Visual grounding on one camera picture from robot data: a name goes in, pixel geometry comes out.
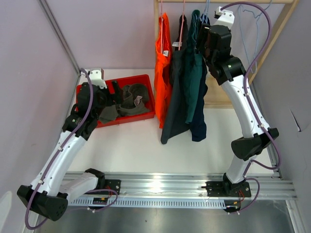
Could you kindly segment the olive green shorts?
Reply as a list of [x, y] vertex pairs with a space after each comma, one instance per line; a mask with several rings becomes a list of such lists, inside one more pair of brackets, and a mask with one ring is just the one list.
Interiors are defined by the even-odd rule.
[[105, 107], [99, 116], [102, 124], [114, 121], [119, 117], [131, 117], [150, 112], [145, 104], [150, 100], [148, 88], [135, 83], [125, 85], [123, 88], [123, 102]]

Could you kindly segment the light blue wire hanger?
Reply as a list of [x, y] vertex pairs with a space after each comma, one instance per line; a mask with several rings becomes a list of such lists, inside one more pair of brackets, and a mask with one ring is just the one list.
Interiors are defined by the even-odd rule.
[[262, 34], [264, 34], [261, 32], [260, 24], [262, 19], [265, 20], [265, 15], [261, 10], [248, 5], [239, 5], [237, 13], [246, 68], [249, 68], [260, 51]]

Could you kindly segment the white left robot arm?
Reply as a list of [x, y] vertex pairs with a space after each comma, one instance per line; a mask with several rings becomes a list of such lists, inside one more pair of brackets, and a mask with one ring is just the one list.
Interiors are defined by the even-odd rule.
[[104, 108], [122, 101], [122, 89], [112, 81], [114, 89], [83, 83], [76, 96], [70, 115], [62, 127], [59, 141], [50, 158], [29, 186], [21, 185], [17, 196], [26, 206], [45, 219], [59, 220], [70, 202], [88, 192], [100, 194], [117, 193], [107, 189], [105, 174], [89, 168], [77, 179], [62, 185], [63, 178], [73, 159], [90, 138], [98, 125]]

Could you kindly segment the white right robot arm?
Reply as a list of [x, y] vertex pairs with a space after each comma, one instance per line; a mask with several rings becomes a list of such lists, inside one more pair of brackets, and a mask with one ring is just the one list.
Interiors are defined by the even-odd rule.
[[279, 136], [261, 115], [245, 79], [245, 68], [238, 57], [231, 55], [230, 43], [227, 26], [204, 23], [196, 44], [212, 77], [229, 97], [242, 130], [242, 137], [231, 142], [234, 157], [222, 182], [226, 196], [233, 196], [246, 184], [244, 176], [251, 162]]

